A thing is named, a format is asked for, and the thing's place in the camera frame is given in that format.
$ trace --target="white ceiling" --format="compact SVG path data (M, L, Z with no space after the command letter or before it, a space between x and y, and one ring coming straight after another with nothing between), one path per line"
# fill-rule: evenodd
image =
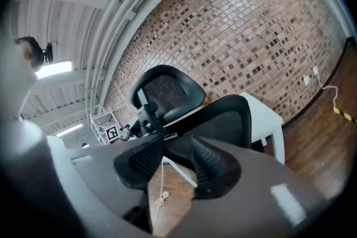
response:
M118 40L145 1L11 0L3 19L10 37L32 36L42 48L52 42L54 61L71 60L74 69L38 80L24 118L47 134L87 123L88 114L104 101L113 72L106 78L107 68ZM114 68L117 62L111 63Z

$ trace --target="wall outlet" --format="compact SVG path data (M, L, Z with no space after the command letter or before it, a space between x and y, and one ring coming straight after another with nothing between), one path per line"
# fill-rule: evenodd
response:
M314 66L313 69L313 75L317 76L319 74L319 70L317 69L317 66Z
M310 79L308 78L308 76L307 75L304 76L303 77L303 83L305 84L305 86L307 86L309 82L310 82Z

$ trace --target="white metal frame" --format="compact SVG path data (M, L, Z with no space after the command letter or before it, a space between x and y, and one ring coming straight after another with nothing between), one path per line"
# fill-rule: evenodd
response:
M89 118L90 118L90 128L93 131L100 145L110 144L106 133L106 130L108 128L117 126L118 135L120 136L120 132L119 132L120 124L117 121L112 109L105 110L97 115L89 114Z

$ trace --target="white cable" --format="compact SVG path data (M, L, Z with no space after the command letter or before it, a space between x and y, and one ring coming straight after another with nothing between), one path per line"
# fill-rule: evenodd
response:
M323 90L325 89L335 89L336 90L336 95L333 99L333 103L334 103L334 108L336 108L336 99L337 97L339 96L339 88L337 86L334 86L334 85L326 85L325 87L321 84L321 81L320 81L320 74L319 72L317 72L317 79L319 81L319 85L322 87Z
M155 225L157 218L158 218L158 213L160 211L160 207L163 206L163 193L162 193L162 187L163 187L163 160L161 160L161 187L160 187L160 198L156 199L155 205L157 207L157 212L156 212L156 218L155 221L153 223L153 226Z

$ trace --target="ceiling light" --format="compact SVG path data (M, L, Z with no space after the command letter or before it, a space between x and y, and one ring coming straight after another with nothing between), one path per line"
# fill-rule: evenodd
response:
M61 133L58 133L56 136L57 136L57 137L61 137L61 136L65 135L65 134L68 134L68 133L70 133L70 132L72 132L72 131L74 131L74 130L77 130L77 129L81 128L81 127L83 127L83 124L78 124L78 125L76 125L76 126L74 126L74 127L72 127L72 128L69 128L69 129L67 129L67 130L64 130L64 131L61 132Z
M52 65L43 66L38 72L36 72L37 78L41 79L43 77L61 74L62 72L67 72L72 70L72 62L57 62Z

